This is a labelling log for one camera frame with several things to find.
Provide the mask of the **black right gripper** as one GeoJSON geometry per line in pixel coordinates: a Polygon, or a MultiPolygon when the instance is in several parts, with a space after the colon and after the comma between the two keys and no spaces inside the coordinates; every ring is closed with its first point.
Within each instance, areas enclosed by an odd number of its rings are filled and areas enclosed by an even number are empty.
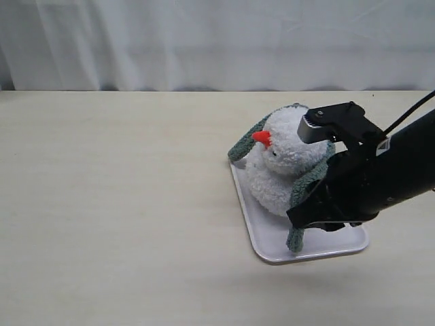
{"type": "Polygon", "coordinates": [[[373,220],[384,209],[384,155],[342,151],[328,160],[319,183],[310,183],[288,211],[295,228],[335,232],[373,220]]]}

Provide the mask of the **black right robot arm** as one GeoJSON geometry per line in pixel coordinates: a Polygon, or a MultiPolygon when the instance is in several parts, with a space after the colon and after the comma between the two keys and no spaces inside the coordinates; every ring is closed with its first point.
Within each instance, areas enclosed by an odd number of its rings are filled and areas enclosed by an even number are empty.
{"type": "Polygon", "coordinates": [[[388,149],[358,155],[343,151],[328,160],[326,176],[288,211],[295,228],[335,231],[360,225],[382,210],[434,189],[434,112],[387,139],[388,149]]]}

